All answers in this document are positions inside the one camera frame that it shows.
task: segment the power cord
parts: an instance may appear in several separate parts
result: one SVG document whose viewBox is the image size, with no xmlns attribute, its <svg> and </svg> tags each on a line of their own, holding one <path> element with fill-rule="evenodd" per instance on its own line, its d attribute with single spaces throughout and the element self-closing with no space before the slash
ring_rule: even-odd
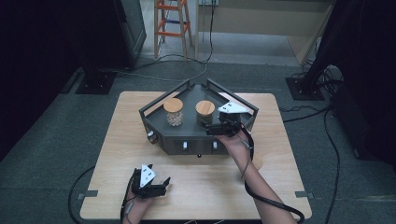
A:
<svg viewBox="0 0 396 224">
<path fill-rule="evenodd" d="M 77 180 L 74 182 L 73 186 L 70 188 L 69 191 L 69 196 L 67 199 L 67 205 L 68 205 L 68 209 L 69 209 L 69 215 L 70 217 L 73 219 L 73 221 L 77 224 L 80 224 L 80 222 L 77 220 L 77 218 L 74 216 L 73 211 L 72 211 L 72 195 L 73 195 L 73 190 L 76 186 L 76 184 L 78 183 L 78 181 L 85 175 L 87 174 L 89 171 L 93 170 L 95 168 L 95 165 L 92 166 L 91 168 L 89 168 L 88 170 L 86 170 L 84 173 L 82 173 Z"/>
<path fill-rule="evenodd" d="M 310 114 L 310 115 L 307 115 L 307 116 L 303 116 L 303 117 L 300 117 L 300 118 L 297 118 L 297 119 L 286 119 L 286 120 L 283 120 L 283 123 L 288 123 L 288 122 L 292 122 L 292 121 L 296 121 L 296 120 L 300 120 L 300 119 L 311 118 L 311 117 L 314 117 L 315 115 L 318 115 L 320 113 L 326 112 L 326 111 L 328 111 L 330 109 L 332 109 L 332 105 L 327 105 L 323 109 L 320 109 L 320 110 L 318 110 L 317 112 L 315 112 L 313 114 Z"/>
<path fill-rule="evenodd" d="M 329 113 L 330 110 L 326 111 L 326 113 L 324 114 L 324 128 L 327 134 L 327 137 L 329 138 L 330 142 L 332 143 L 332 147 L 334 148 L 334 152 L 335 155 L 337 156 L 337 171 L 336 171 L 336 175 L 335 175 L 335 181 L 334 181 L 334 191 L 332 194 L 332 202 L 330 204 L 329 210 L 327 212 L 327 216 L 326 216 L 326 221 L 325 224 L 329 223 L 329 219 L 330 219 L 330 215 L 332 214 L 332 208 L 334 206 L 334 202 L 335 202 L 335 197 L 337 196 L 337 190 L 338 190 L 338 179 L 340 177 L 340 153 L 338 152 L 338 148 L 335 146 L 334 141 L 332 140 L 332 137 L 329 134 L 329 131 L 327 129 L 327 114 Z"/>
</svg>

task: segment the tray handle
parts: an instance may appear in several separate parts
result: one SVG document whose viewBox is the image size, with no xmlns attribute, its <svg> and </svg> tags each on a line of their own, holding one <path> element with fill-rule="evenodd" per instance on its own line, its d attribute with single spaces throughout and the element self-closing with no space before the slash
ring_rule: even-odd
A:
<svg viewBox="0 0 396 224">
<path fill-rule="evenodd" d="M 174 93 L 175 91 L 177 91 L 178 89 L 182 88 L 183 86 L 185 86 L 185 90 L 181 91 L 178 95 L 179 96 L 182 92 L 186 91 L 186 90 L 190 90 L 191 89 L 191 84 L 190 84 L 190 79 L 186 79 L 185 81 L 181 82 L 180 84 L 178 84 L 177 86 L 175 86 L 172 90 L 167 91 L 166 93 L 164 93 L 163 95 L 161 95 L 160 97 L 158 97 L 157 99 L 155 99 L 154 101 L 152 101 L 151 103 L 149 103 L 148 105 L 143 106 L 142 108 L 139 109 L 139 114 L 140 117 L 142 118 L 142 120 L 144 120 L 145 116 L 145 112 L 153 107 L 154 105 L 158 104 L 161 100 L 165 99 L 166 97 L 168 97 L 170 94 Z"/>
</svg>

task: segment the black cable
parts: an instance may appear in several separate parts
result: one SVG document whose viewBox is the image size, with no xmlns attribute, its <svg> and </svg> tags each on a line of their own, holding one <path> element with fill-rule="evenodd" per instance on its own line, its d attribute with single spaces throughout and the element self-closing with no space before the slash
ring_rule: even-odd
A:
<svg viewBox="0 0 396 224">
<path fill-rule="evenodd" d="M 253 157 L 254 157 L 254 141 L 253 141 L 253 138 L 251 137 L 250 133 L 246 129 L 245 124 L 243 124 L 242 122 L 241 122 L 241 129 L 240 130 L 247 137 L 248 144 L 249 144 L 248 147 L 249 147 L 249 150 L 250 150 L 250 159 L 253 161 Z M 279 209 L 283 209 L 285 211 L 288 211 L 288 212 L 296 214 L 297 216 L 300 217 L 300 219 L 297 221 L 297 223 L 303 223 L 305 221 L 305 217 L 304 217 L 304 214 L 302 212 L 300 212 L 299 210 L 297 210 L 297 209 L 295 209 L 293 207 L 287 206 L 287 205 L 285 205 L 283 203 L 279 203 L 279 202 L 273 201 L 271 199 L 264 198 L 264 197 L 262 197 L 262 196 L 260 196 L 260 195 L 258 195 L 256 193 L 254 193 L 250 189 L 250 187 L 248 186 L 248 183 L 246 181 L 245 181 L 245 190 L 247 191 L 247 194 L 249 194 L 251 197 L 253 197 L 254 199 L 256 199 L 256 200 L 258 200 L 258 201 L 260 201 L 262 203 L 268 203 L 268 204 L 270 204 L 270 205 L 272 205 L 274 207 L 277 207 Z"/>
<path fill-rule="evenodd" d="M 292 121 L 296 121 L 296 120 L 300 120 L 300 119 L 311 118 L 311 117 L 314 117 L 315 115 L 318 115 L 318 114 L 323 113 L 325 111 L 328 111 L 330 109 L 332 109 L 332 105 L 328 105 L 328 106 L 324 107 L 323 109 L 319 110 L 318 112 L 313 113 L 311 115 L 307 115 L 307 116 L 300 117 L 300 118 L 297 118 L 297 119 L 286 119 L 286 120 L 283 120 L 283 123 L 288 123 L 288 122 L 292 122 Z"/>
<path fill-rule="evenodd" d="M 329 113 L 329 111 L 330 110 L 326 111 L 326 113 L 324 114 L 324 128 L 326 130 L 327 137 L 329 138 L 330 142 L 332 143 L 332 147 L 334 148 L 335 155 L 337 156 L 337 171 L 336 171 L 335 181 L 334 181 L 334 192 L 332 194 L 332 202 L 330 204 L 330 207 L 329 207 L 329 210 L 328 210 L 327 216 L 326 216 L 326 221 L 325 221 L 326 224 L 329 223 L 330 215 L 332 214 L 332 207 L 334 206 L 335 197 L 337 196 L 338 179 L 340 177 L 340 153 L 338 152 L 338 148 L 335 146 L 335 143 L 332 140 L 332 137 L 330 136 L 329 131 L 327 130 L 326 117 L 327 117 L 327 114 Z"/>
<path fill-rule="evenodd" d="M 87 174 L 89 171 L 93 170 L 93 168 L 95 168 L 95 165 L 92 166 L 91 168 L 89 168 L 88 170 L 86 170 L 84 173 L 82 173 L 82 174 L 77 178 L 77 180 L 74 182 L 73 186 L 70 188 L 70 191 L 69 191 L 69 196 L 68 196 L 68 199 L 67 199 L 67 204 L 68 204 L 68 209 L 69 209 L 69 215 L 70 215 L 70 217 L 73 219 L 73 221 L 74 221 L 75 223 L 77 223 L 77 224 L 80 224 L 80 222 L 79 222 L 79 221 L 77 220 L 77 218 L 73 215 L 73 211 L 72 211 L 72 194 L 73 194 L 73 190 L 74 190 L 74 187 L 76 186 L 76 184 L 78 183 L 78 181 L 79 181 L 85 174 Z"/>
<path fill-rule="evenodd" d="M 297 106 L 294 106 L 294 107 L 292 107 L 290 109 L 285 109 L 285 108 L 279 107 L 279 111 L 287 113 L 287 112 L 299 111 L 299 110 L 301 110 L 303 108 L 309 108 L 309 109 L 312 109 L 312 110 L 315 110 L 315 111 L 319 111 L 319 109 L 314 108 L 312 105 L 297 105 Z"/>
</svg>

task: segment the glass jar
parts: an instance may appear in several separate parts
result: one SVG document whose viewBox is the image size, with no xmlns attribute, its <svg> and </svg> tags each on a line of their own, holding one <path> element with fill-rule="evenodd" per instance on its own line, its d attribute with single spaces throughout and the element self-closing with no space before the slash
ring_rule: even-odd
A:
<svg viewBox="0 0 396 224">
<path fill-rule="evenodd" d="M 198 102 L 195 106 L 195 110 L 197 111 L 197 124 L 200 127 L 205 127 L 206 124 L 211 124 L 213 111 L 215 111 L 215 105 L 207 100 L 203 100 Z"/>
<path fill-rule="evenodd" d="M 179 126 L 183 123 L 183 102 L 177 98 L 168 99 L 164 104 L 163 108 L 167 112 L 166 121 L 171 126 Z"/>
</svg>

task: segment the floor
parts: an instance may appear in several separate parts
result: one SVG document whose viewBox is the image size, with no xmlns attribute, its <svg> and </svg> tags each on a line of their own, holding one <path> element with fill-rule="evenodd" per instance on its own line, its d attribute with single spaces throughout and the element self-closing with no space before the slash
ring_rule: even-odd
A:
<svg viewBox="0 0 396 224">
<path fill-rule="evenodd" d="M 142 48 L 141 57 L 154 57 L 154 1 L 140 0 L 143 20 L 146 27 L 147 39 Z M 192 42 L 195 38 L 195 0 L 189 0 L 189 12 L 191 17 Z M 176 17 L 176 12 L 169 14 L 170 18 Z M 176 29 L 169 25 L 169 30 Z M 208 32 L 200 33 L 198 60 L 203 61 L 210 55 L 210 35 Z M 280 66 L 299 66 L 297 59 L 291 50 L 286 36 L 281 35 L 240 35 L 212 33 L 213 54 L 210 58 L 212 63 L 247 63 L 268 64 Z M 194 58 L 194 46 L 188 47 L 188 57 Z M 166 42 L 161 45 L 160 57 L 168 54 L 182 55 L 182 45 L 179 38 L 167 37 Z"/>
</svg>

